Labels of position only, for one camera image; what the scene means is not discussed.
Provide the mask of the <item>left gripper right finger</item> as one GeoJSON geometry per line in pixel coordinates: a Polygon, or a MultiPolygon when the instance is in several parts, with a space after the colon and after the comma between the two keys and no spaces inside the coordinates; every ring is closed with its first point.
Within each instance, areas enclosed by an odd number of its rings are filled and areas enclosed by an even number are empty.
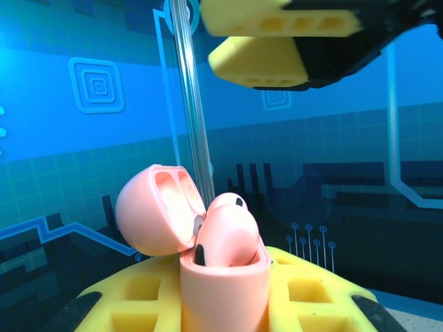
{"type": "Polygon", "coordinates": [[[406,330],[366,288],[279,248],[266,249],[273,261],[269,331],[406,330]]]}

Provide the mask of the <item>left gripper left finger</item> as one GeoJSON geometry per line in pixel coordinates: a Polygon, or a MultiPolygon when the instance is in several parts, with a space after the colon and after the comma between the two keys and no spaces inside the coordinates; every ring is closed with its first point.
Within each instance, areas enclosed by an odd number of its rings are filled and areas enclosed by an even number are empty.
{"type": "Polygon", "coordinates": [[[83,290],[44,331],[181,330],[179,256],[154,257],[83,290]]]}

